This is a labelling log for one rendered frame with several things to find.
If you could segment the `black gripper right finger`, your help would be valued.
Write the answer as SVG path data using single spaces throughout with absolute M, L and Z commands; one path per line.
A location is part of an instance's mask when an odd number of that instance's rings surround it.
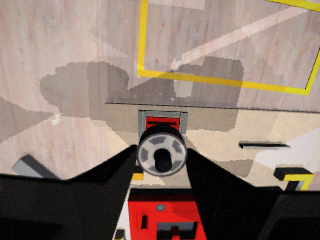
M 320 190 L 262 190 L 187 150 L 190 187 L 207 240 L 267 240 L 284 217 L 320 217 Z

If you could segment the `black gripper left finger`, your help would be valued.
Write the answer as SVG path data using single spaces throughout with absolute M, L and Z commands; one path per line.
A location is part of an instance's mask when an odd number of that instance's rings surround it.
M 63 224 L 70 240 L 112 240 L 137 148 L 133 144 L 67 180 L 0 173 L 0 217 Z

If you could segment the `black wheel with grey hub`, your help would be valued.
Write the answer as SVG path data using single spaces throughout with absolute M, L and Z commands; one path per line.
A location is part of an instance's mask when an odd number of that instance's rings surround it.
M 172 169 L 168 173 L 159 173 L 155 169 L 155 151 L 158 149 L 166 149 L 170 152 Z M 188 159 L 188 150 L 176 128 L 157 124 L 146 129 L 141 135 L 136 159 L 145 173 L 160 177 L 169 176 L 183 169 Z

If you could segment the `yellow rectangular outline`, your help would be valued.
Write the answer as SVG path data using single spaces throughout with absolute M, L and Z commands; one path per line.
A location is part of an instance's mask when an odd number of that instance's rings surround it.
M 288 6 L 300 7 L 306 10 L 318 11 L 320 12 L 320 4 L 312 3 L 305 0 L 266 0 L 269 2 L 286 4 Z M 305 89 L 292 88 L 292 87 L 283 87 L 283 86 L 274 86 L 271 84 L 257 83 L 257 82 L 248 82 L 248 81 L 238 81 L 238 80 L 229 80 L 229 79 L 219 79 L 219 78 L 210 78 L 203 77 L 200 75 L 191 75 L 191 74 L 181 74 L 181 73 L 171 73 L 171 72 L 162 72 L 162 71 L 152 71 L 152 70 L 143 70 L 144 69 L 144 51 L 145 51 L 145 33 L 146 33 L 146 16 L 147 16 L 147 7 L 148 0 L 141 0 L 141 14 L 140 14 L 140 34 L 138 37 L 138 61 L 137 61 L 137 76 L 146 76 L 146 77 L 156 77 L 156 78 L 166 78 L 166 79 L 176 79 L 176 80 L 187 80 L 187 81 L 197 81 L 197 82 L 206 82 L 206 83 L 215 83 L 217 85 L 226 85 L 226 86 L 235 86 L 235 87 L 245 87 L 245 88 L 254 88 L 254 89 L 263 89 L 263 90 L 272 90 L 272 91 L 281 91 L 281 92 L 290 92 L 292 94 L 298 95 L 307 95 L 309 96 L 309 91 L 312 87 L 312 83 L 315 79 L 315 75 L 318 71 L 320 65 L 320 48 L 318 50 L 317 57 L 315 58 L 315 63 L 313 69 L 310 73 L 307 85 Z

